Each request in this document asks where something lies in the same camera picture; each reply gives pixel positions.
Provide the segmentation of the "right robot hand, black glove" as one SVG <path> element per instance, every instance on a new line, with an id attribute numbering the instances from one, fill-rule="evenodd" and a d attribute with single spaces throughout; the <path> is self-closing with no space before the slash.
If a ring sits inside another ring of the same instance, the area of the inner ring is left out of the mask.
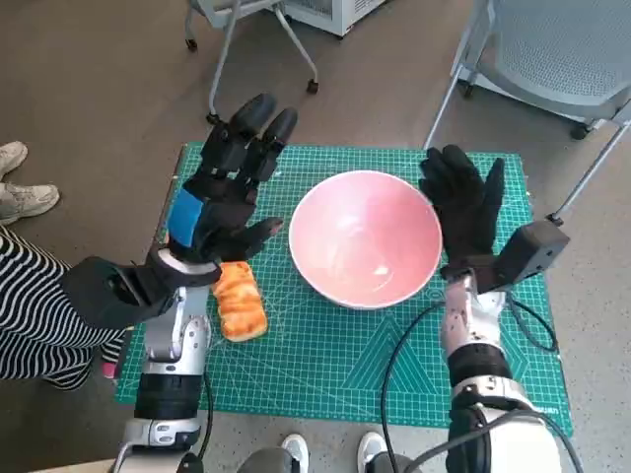
<path id="1" fill-rule="evenodd" d="M 494 161 L 483 177 L 456 145 L 430 148 L 420 163 L 419 188 L 438 216 L 452 267 L 472 257 L 491 257 L 505 190 L 505 160 Z"/>

